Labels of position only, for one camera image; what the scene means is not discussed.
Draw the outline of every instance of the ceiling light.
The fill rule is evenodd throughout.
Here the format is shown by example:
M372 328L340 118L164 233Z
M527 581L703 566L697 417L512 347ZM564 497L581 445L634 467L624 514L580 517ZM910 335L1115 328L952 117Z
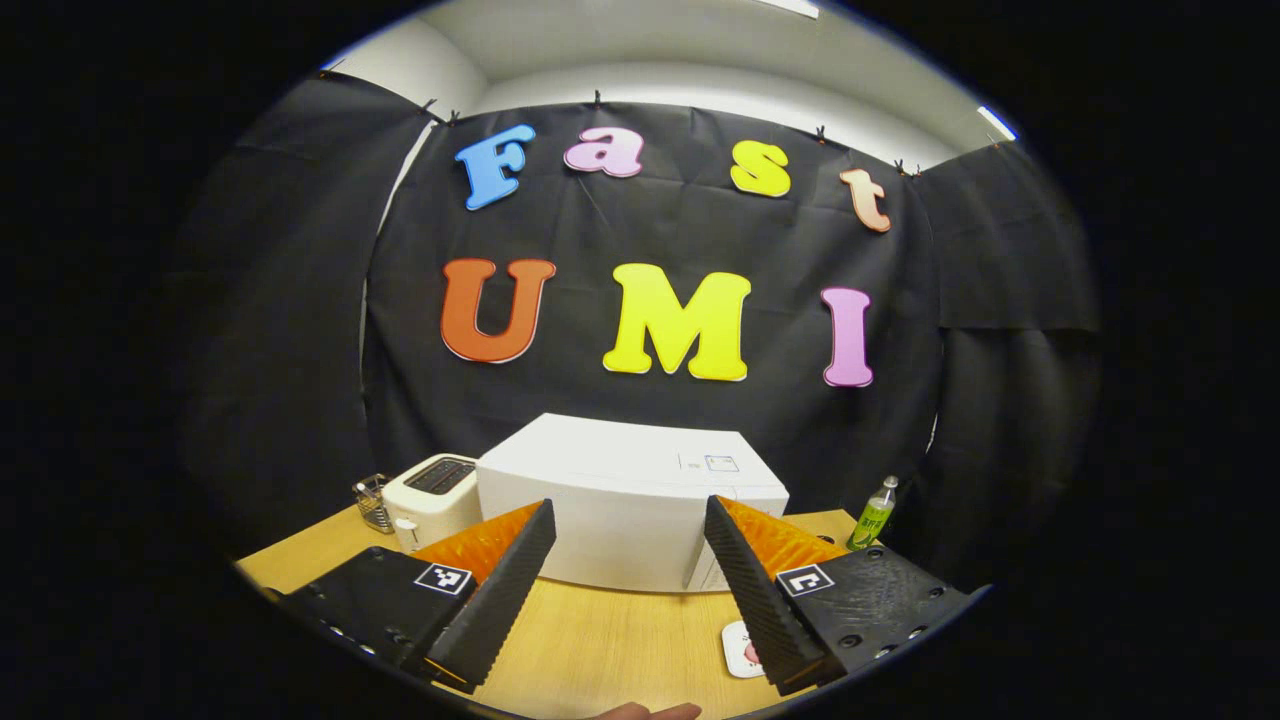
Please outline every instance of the ceiling light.
M1014 135L1014 131L1009 129L1009 126L1000 122L1000 118L993 115L991 110L986 108L978 108L978 114L982 115L983 118L987 118L987 122L996 126L996 129L1005 133L1005 137L1007 137L1009 140L1018 140L1018 136Z
M818 6L813 3L805 3L805 0L755 0L756 3L764 3L765 5L773 5L774 8L782 8L783 10L791 10L792 13L800 13L806 18L818 19Z

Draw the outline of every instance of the colorful foam letter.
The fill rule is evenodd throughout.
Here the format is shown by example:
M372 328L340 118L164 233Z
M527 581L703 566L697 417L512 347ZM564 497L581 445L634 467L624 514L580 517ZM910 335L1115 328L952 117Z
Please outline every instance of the colorful foam letter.
M575 170L604 174L616 178L628 178L637 174L643 165L639 161L644 138L640 133L626 128L588 128L579 140L596 141L605 137L611 142L581 142L564 151L564 164Z
M742 192L782 197L791 190L791 176L782 169L787 154L777 145L744 140L733 146L733 161L728 177Z
M887 231L888 215L882 215L876 206L876 199L884 197L884 188L872 182L870 173L845 170L840 173L840 179L849 184L849 191L854 195L854 213L858 213L858 219L876 232Z
M865 310L872 299L847 287L828 287L822 301L831 307L831 365L822 379L833 387L867 387L872 369L867 366Z
M751 282L732 273L710 273L681 306L667 273L657 265L628 263L613 269L622 286L618 340L604 354L604 366L614 373L648 373L653 359L644 351L645 331L653 338L667 374L680 369L698 338L698 355L689 374L705 380L736 382L746 377L741 357L742 300Z
M534 342L538 310L543 301L543 283L556 274L556 265L547 260L516 260L507 273L516 278L511 304L511 323L502 334L492 336L476 327L480 292L493 277L497 265L479 258L462 258L444 266L449 279L444 291L440 315L440 337L454 355L476 363L508 363L524 355Z
M511 168L513 173L524 169L525 150L520 143L529 142L535 136L534 128L520 124L458 150L453 159L466 165L467 178L471 181L467 210L479 210L516 192L520 181L508 178L502 173L502 169Z

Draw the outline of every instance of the green bottle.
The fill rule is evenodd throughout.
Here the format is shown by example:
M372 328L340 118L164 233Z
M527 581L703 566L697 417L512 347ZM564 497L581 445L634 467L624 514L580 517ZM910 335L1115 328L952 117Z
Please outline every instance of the green bottle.
M884 523L888 521L888 515L893 511L893 503L897 501L893 497L893 488L896 487L897 478L890 475L884 478L884 487L876 491L876 495L867 501L863 516L858 519L858 527L849 538L849 550L861 550L869 546L876 539L876 536L884 529Z

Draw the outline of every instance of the finger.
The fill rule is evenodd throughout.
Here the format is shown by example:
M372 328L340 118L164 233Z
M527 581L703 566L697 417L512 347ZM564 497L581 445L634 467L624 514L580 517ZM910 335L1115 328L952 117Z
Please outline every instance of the finger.
M649 708L639 702L628 702L596 715L591 720L649 720Z
M701 707L698 707L691 702L686 702L684 705L677 705L676 707L668 707L667 710L654 712L649 716L649 720L694 720L694 717L698 717L701 714Z

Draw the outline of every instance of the pink letter i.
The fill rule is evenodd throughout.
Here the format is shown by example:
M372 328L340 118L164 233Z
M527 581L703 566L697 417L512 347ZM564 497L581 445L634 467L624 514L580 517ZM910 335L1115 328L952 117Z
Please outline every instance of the pink letter i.
M867 387L872 369L867 366L864 311L872 299L847 287L828 287L822 301L831 307L831 365L822 379L833 387Z

